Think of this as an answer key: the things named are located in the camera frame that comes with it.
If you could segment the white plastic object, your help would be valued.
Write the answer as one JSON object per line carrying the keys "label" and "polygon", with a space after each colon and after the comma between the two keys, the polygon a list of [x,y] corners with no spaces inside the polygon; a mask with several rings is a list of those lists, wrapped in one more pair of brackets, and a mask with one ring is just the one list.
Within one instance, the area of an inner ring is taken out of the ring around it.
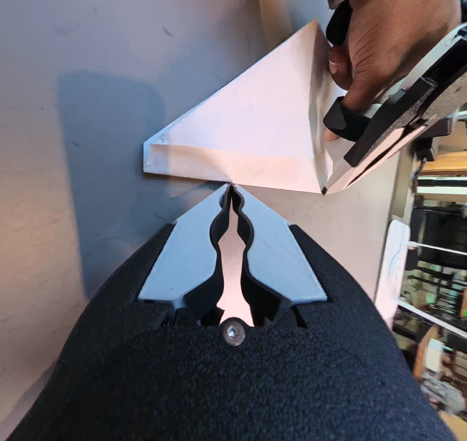
{"label": "white plastic object", "polygon": [[409,226],[392,220],[387,231],[375,298],[375,307],[390,330],[398,308],[409,241]]}

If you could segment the cluttered storage shelf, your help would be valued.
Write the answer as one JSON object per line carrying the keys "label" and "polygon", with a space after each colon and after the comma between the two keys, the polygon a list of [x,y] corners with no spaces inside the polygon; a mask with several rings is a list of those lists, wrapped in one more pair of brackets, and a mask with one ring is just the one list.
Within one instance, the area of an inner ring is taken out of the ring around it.
{"label": "cluttered storage shelf", "polygon": [[416,382],[457,440],[467,421],[466,152],[419,158],[392,331]]}

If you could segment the white paper sheet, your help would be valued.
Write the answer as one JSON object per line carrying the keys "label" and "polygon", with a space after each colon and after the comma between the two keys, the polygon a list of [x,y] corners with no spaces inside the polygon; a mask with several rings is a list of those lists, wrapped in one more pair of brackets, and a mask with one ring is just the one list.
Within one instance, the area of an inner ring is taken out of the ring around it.
{"label": "white paper sheet", "polygon": [[323,119],[340,90],[317,19],[143,143],[143,171],[321,193]]}

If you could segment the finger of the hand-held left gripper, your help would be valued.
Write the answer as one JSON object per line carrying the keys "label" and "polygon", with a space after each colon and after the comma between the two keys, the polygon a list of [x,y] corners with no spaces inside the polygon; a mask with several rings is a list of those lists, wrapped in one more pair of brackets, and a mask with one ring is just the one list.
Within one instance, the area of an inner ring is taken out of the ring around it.
{"label": "finger of the hand-held left gripper", "polygon": [[428,129],[427,125],[397,128],[381,138],[358,164],[350,164],[347,154],[336,161],[332,174],[326,182],[326,194],[338,193],[352,186],[384,162],[391,159],[400,150],[412,143]]}
{"label": "finger of the hand-held left gripper", "polygon": [[403,133],[404,127],[386,132],[373,145],[370,153],[355,167],[344,160],[344,156],[355,145],[354,142],[343,138],[326,141],[324,146],[332,161],[332,173],[325,182],[322,193],[333,194],[345,190],[378,168],[400,151],[400,148],[404,145],[399,143],[403,138]]}

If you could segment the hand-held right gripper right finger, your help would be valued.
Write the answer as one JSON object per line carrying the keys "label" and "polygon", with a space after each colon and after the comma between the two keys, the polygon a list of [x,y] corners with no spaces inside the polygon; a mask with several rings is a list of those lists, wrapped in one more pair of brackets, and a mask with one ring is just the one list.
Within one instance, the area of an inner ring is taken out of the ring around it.
{"label": "hand-held right gripper right finger", "polygon": [[327,302],[292,225],[238,185],[232,186],[232,206],[245,245],[241,290],[254,325],[272,324],[299,305]]}

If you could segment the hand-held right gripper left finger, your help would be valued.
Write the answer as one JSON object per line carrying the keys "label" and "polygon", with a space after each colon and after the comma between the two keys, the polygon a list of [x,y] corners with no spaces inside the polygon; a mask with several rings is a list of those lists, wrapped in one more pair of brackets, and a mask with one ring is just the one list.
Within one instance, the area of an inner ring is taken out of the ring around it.
{"label": "hand-held right gripper left finger", "polygon": [[219,241],[230,221],[232,185],[226,183],[172,223],[138,301],[186,310],[200,326],[219,326],[224,292]]}

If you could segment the grey desk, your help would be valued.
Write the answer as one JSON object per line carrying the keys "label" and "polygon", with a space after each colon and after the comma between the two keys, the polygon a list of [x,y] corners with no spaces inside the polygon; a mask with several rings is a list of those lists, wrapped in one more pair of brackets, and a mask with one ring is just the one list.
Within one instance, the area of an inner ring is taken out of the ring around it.
{"label": "grey desk", "polygon": [[264,55],[259,0],[1,0],[1,419],[15,440],[414,440],[376,370],[311,329],[171,325],[132,295],[72,328],[218,183],[144,175],[143,141]]}

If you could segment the person's left hand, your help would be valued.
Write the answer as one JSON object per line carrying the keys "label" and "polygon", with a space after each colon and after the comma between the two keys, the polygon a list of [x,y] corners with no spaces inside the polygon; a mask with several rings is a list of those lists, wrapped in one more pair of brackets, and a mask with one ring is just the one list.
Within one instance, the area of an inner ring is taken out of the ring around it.
{"label": "person's left hand", "polygon": [[[347,91],[341,103],[365,113],[466,18],[466,0],[404,0],[391,10],[352,7],[333,9],[326,36],[332,44],[329,71]],[[339,138],[325,127],[323,138]]]}

